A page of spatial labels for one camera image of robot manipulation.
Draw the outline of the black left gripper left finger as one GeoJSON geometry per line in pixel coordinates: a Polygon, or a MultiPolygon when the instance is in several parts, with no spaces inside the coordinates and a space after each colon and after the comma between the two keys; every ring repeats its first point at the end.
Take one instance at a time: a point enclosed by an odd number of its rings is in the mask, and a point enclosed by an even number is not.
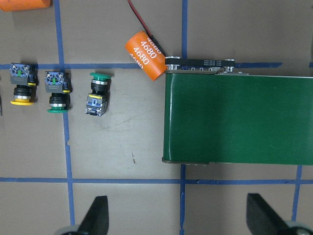
{"type": "Polygon", "coordinates": [[[107,235],[109,230],[109,208],[107,196],[95,197],[80,224],[79,235],[107,235]]]}

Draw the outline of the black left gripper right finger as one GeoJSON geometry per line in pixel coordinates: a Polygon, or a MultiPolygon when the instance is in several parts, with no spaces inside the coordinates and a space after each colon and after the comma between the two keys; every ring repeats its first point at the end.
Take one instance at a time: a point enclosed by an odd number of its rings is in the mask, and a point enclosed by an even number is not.
{"type": "Polygon", "coordinates": [[[285,221],[258,193],[247,195],[246,223],[252,235],[292,234],[285,221]]]}

